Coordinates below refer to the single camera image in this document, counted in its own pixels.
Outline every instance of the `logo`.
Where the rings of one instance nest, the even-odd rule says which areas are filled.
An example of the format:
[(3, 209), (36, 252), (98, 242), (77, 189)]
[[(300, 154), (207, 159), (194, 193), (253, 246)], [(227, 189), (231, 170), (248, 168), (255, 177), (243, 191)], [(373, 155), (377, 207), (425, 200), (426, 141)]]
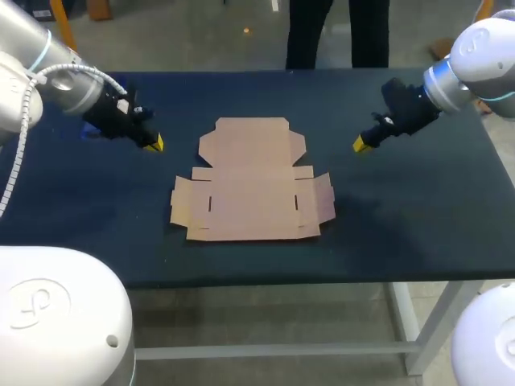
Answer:
[(32, 279), (9, 291), (10, 328), (23, 330), (66, 318), (71, 309), (68, 291), (57, 281)]
[(471, 55), (487, 45), (490, 40), (490, 33), (486, 28), (472, 31), (463, 38), (463, 42), (459, 45), (459, 53), (463, 56)]

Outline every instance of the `cable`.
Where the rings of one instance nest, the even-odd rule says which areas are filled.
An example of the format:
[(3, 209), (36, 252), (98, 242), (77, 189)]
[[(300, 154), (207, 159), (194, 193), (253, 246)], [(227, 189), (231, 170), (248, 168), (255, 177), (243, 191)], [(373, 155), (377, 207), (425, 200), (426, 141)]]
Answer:
[(29, 130), (29, 113), (30, 113), (30, 105), (31, 105), (31, 95), (34, 87), (38, 84), (38, 79), (41, 77), (46, 77), (48, 74), (52, 72), (57, 72), (61, 70), (68, 71), (78, 71), (78, 72), (87, 72), (88, 74), (96, 75), (105, 80), (107, 83), (111, 84), (114, 89), (120, 93), (121, 95), (126, 95), (127, 91), (111, 76), (105, 74), (102, 71), (97, 70), (93, 67), (83, 66), (80, 64), (54, 64), (53, 66), (47, 67), (40, 72), (38, 72), (34, 78), (31, 79), (27, 88), (25, 88), (25, 93), (23, 95), (22, 102), (22, 126), (21, 131), (19, 133), (19, 141), (18, 148), (16, 149), (16, 156), (14, 157), (13, 168), (10, 171), (9, 180), (7, 181), (6, 189), (3, 192), (2, 199), (0, 200), (0, 218), (2, 218), (4, 212), (6, 211), (7, 204), (9, 203), (9, 199), (14, 190), (14, 185), (16, 184), (16, 180), (18, 178), (19, 170), (22, 165), (23, 154), (25, 151), (25, 143), (27, 142), (27, 135)]

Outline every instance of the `person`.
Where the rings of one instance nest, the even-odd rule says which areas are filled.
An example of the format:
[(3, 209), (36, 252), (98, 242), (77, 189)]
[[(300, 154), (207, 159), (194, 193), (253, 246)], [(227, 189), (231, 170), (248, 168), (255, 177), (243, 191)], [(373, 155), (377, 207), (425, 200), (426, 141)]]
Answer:
[[(314, 69), (320, 34), (333, 0), (290, 0), (286, 69)], [(389, 0), (348, 0), (352, 66), (387, 68)]]

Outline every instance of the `robotic arm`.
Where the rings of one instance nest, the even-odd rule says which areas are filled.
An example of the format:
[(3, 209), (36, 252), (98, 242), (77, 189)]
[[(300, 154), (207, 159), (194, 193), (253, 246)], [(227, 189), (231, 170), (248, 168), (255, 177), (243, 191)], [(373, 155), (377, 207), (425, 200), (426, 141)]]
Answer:
[(354, 142), (361, 152), (386, 138), (412, 135), (441, 113), (460, 111), (480, 98), (499, 116), (515, 119), (515, 10), (503, 10), (467, 28), (450, 55), (424, 72), (423, 85), (405, 86), (392, 79), (381, 88), (389, 109), (374, 113), (377, 125)]
[[(126, 92), (102, 72), (86, 71), (88, 64), (76, 52), (10, 0), (0, 0), (0, 26), (0, 147), (21, 129), (19, 106), (32, 77), (38, 84), (29, 106), (30, 127), (41, 117), (40, 93), (65, 113), (82, 116), (105, 138), (128, 137), (139, 147), (163, 150), (159, 133), (143, 124), (152, 112), (138, 105), (134, 89)], [(51, 71), (33, 77), (44, 69)]]

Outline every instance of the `blue ring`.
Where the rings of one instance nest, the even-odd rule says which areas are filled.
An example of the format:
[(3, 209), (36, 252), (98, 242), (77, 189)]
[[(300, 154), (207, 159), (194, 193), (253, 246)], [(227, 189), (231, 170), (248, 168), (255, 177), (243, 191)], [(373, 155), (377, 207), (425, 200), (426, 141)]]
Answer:
[(47, 54), (48, 48), (50, 48), (50, 43), (52, 42), (52, 33), (50, 32), (50, 30), (47, 30), (47, 32), (48, 32), (47, 44), (45, 44), (45, 48), (39, 54), (38, 59), (36, 59), (35, 62), (31, 65), (31, 67), (29, 68), (29, 71), (33, 72), (34, 69), (39, 66), (39, 64), (41, 63), (41, 60), (43, 60), (43, 58)]

